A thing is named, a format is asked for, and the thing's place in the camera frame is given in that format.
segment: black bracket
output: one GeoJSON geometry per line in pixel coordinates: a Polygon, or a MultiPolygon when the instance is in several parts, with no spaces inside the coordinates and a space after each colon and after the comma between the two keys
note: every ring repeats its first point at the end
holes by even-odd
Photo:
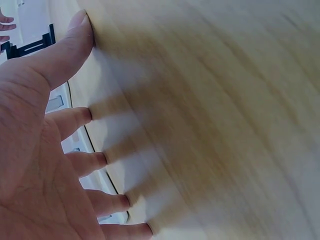
{"type": "Polygon", "coordinates": [[[53,24],[49,25],[49,30],[50,30],[49,33],[42,35],[42,40],[33,42],[31,44],[28,44],[20,48],[17,48],[16,45],[12,45],[12,43],[7,41],[4,44],[1,44],[1,52],[6,50],[6,56],[7,56],[7,59],[9,60],[9,59],[20,58],[25,55],[37,52],[41,49],[45,49],[56,43],[56,36],[55,36],[55,30],[54,30],[53,24]]]}

